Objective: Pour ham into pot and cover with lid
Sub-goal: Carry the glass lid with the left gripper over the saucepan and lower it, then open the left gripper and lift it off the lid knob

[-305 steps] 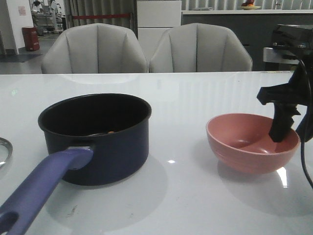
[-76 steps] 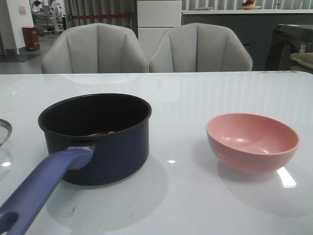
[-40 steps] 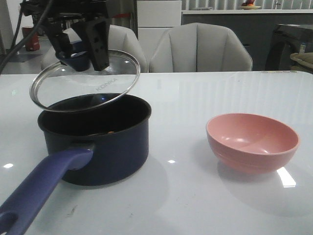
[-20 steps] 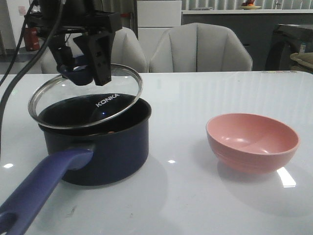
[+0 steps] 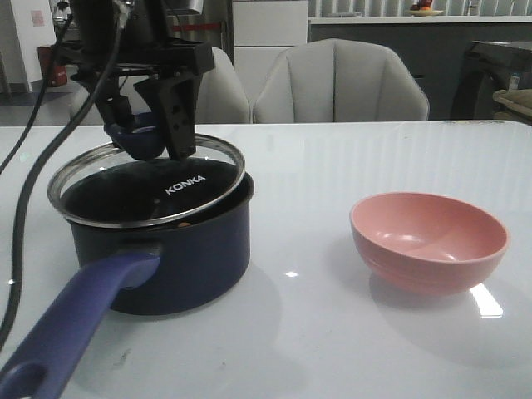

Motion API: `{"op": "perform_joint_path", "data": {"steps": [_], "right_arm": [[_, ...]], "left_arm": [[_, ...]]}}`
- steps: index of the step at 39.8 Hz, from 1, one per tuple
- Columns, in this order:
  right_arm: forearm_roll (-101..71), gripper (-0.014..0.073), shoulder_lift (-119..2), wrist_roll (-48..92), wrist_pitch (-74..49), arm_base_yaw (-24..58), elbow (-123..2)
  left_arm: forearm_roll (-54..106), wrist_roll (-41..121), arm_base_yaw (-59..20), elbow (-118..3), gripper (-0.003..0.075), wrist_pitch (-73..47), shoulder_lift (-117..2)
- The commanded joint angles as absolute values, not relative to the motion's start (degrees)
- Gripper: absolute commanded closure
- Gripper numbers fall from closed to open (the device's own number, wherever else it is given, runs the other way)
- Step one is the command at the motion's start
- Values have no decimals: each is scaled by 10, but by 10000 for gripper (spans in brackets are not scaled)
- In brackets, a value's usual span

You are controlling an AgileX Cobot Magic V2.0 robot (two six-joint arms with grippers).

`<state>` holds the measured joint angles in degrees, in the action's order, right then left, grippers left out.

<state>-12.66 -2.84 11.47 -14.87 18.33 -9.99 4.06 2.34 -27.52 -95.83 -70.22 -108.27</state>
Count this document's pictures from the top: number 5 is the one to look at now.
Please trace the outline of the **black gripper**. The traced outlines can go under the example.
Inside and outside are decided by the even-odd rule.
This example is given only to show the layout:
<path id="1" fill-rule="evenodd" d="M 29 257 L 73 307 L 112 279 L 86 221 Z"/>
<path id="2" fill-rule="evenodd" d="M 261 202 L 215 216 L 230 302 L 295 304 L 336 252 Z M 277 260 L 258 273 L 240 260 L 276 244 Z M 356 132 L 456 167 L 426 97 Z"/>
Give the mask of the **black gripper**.
<path id="1" fill-rule="evenodd" d="M 90 110 L 96 109 L 106 126 L 131 130 L 135 117 L 128 97 L 121 94 L 121 78 L 135 69 L 198 76 L 214 68 L 210 44 L 170 35 L 169 17 L 199 15 L 202 1 L 70 1 L 69 5 L 77 38 L 59 40 L 53 50 L 59 64 L 78 67 L 71 78 L 81 89 L 72 99 L 71 118 L 105 76 Z M 169 157 L 183 160 L 193 155 L 200 79 L 148 78 L 134 88 L 151 110 Z"/>

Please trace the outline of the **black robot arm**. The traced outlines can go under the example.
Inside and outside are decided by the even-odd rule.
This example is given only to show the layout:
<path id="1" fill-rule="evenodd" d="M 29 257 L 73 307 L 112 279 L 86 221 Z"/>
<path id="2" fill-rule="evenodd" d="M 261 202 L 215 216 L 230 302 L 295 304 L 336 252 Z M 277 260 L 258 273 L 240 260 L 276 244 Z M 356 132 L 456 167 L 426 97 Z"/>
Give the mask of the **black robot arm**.
<path id="1" fill-rule="evenodd" d="M 214 68 L 212 46 L 173 37 L 169 16 L 200 15 L 201 1 L 72 1 L 78 39 L 58 45 L 59 59 L 77 68 L 103 123 L 130 134 L 140 125 L 119 80 L 141 76 L 133 92 L 161 133 L 195 128 L 203 75 Z"/>

